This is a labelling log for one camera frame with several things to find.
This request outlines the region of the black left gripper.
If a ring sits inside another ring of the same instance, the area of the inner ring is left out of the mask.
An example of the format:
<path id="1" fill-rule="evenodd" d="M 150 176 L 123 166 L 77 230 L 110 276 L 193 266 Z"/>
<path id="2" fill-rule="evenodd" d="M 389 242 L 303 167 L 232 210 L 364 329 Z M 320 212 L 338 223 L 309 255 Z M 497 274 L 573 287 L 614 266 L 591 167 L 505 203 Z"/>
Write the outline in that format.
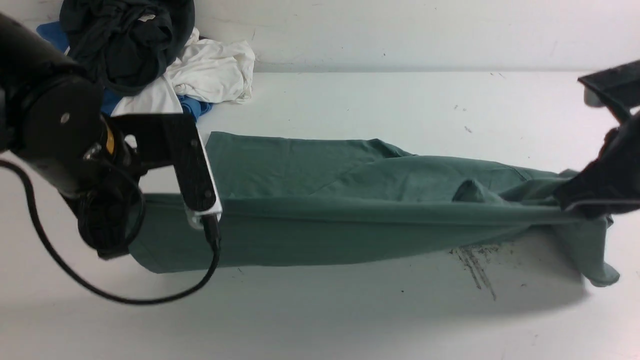
<path id="1" fill-rule="evenodd" d="M 101 260 L 126 256 L 146 217 L 139 181 L 147 170 L 135 152 L 109 157 L 95 150 L 82 161 L 97 170 L 96 185 L 78 197 L 62 197 L 77 219 L 78 233 Z"/>

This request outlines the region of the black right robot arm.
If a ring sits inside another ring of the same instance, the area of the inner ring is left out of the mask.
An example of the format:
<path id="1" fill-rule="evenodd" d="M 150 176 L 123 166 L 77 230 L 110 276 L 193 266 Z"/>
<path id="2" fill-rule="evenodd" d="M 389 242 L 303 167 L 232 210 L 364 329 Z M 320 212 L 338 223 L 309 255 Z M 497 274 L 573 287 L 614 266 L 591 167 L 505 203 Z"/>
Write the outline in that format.
<path id="1" fill-rule="evenodd" d="M 595 219 L 640 208 L 639 114 L 627 108 L 611 114 L 617 126 L 606 133 L 597 157 L 553 192 L 563 212 Z"/>

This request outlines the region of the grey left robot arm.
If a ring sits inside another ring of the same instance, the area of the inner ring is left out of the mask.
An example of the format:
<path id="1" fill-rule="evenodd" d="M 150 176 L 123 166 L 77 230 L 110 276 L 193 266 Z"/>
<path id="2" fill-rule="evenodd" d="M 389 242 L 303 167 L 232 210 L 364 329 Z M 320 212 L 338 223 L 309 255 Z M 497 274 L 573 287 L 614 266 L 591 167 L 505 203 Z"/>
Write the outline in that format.
<path id="1" fill-rule="evenodd" d="M 145 210 L 135 151 L 101 111 L 82 66 L 1 15 L 1 89 L 7 148 L 67 203 L 85 243 L 104 260 L 128 255 Z"/>

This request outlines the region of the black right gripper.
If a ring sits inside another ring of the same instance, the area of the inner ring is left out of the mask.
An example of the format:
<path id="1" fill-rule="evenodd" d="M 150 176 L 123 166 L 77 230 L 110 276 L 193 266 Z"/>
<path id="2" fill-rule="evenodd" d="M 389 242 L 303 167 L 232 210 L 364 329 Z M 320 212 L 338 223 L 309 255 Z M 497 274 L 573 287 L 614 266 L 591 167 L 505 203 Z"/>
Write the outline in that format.
<path id="1" fill-rule="evenodd" d="M 553 198 L 563 211 L 577 211 L 588 219 L 638 211 L 639 166 L 620 161 L 592 161 L 556 188 Z"/>

